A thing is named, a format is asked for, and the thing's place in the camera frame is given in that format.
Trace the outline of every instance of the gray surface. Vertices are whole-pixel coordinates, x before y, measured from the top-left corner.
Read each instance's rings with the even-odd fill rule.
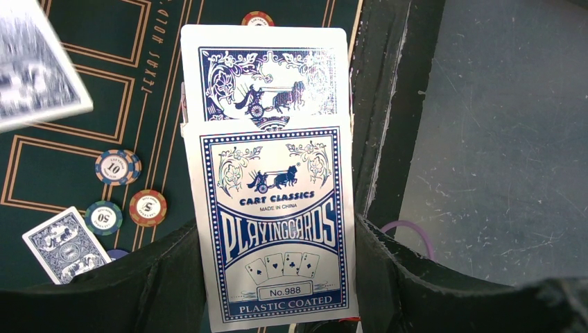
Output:
[[[587,216],[588,10],[447,0],[401,219],[441,264],[517,285],[588,275]]]

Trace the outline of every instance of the cart wheel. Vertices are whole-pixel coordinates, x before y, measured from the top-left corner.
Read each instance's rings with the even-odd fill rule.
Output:
[[[257,189],[257,191],[259,191],[259,193],[261,193],[261,194],[267,193],[268,192],[268,185],[265,185],[265,184],[259,185],[259,188]]]
[[[259,104],[251,105],[249,113],[253,118],[261,118],[261,116],[263,116],[263,107]]]

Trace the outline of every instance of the poker table mat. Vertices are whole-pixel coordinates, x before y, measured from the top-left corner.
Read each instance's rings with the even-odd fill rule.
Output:
[[[241,24],[252,11],[276,26],[340,27],[348,40],[361,0],[40,0],[94,101],[94,110],[0,135],[0,288],[50,282],[21,235],[70,206],[80,212],[98,200],[123,210],[121,229],[98,236],[106,250],[134,251],[194,217],[189,174],[179,131],[183,81],[180,28],[184,24]],[[134,151],[139,179],[112,187],[94,173],[103,151]],[[168,214],[154,228],[128,215],[133,194],[163,193]]]

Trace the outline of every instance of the poker chip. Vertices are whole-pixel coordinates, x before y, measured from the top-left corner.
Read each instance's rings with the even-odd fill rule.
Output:
[[[158,191],[144,189],[130,199],[130,218],[141,227],[159,225],[167,214],[167,201]]]
[[[126,185],[133,180],[135,161],[125,151],[111,149],[98,156],[94,171],[98,179],[105,184]]]
[[[250,12],[247,14],[243,21],[241,21],[242,26],[274,26],[274,20],[264,12],[260,12],[258,10],[254,12]]]
[[[114,250],[106,251],[106,254],[108,255],[108,257],[110,257],[112,261],[114,261],[128,255],[128,252],[125,250],[115,248]]]
[[[114,234],[123,224],[123,212],[110,201],[98,201],[90,205],[84,217],[86,226],[94,234]]]
[[[136,181],[139,176],[141,175],[141,170],[143,169],[143,164],[141,163],[141,160],[139,159],[139,157],[133,153],[132,151],[129,150],[124,150],[124,152],[130,156],[131,160],[133,161],[135,168],[133,170],[132,176],[130,177],[130,181],[128,184],[133,183],[134,181]]]

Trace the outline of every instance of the green poker chip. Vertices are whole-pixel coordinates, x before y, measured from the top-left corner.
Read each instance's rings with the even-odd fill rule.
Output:
[[[98,201],[90,205],[84,217],[86,226],[94,234],[114,234],[123,224],[123,212],[110,201]]]

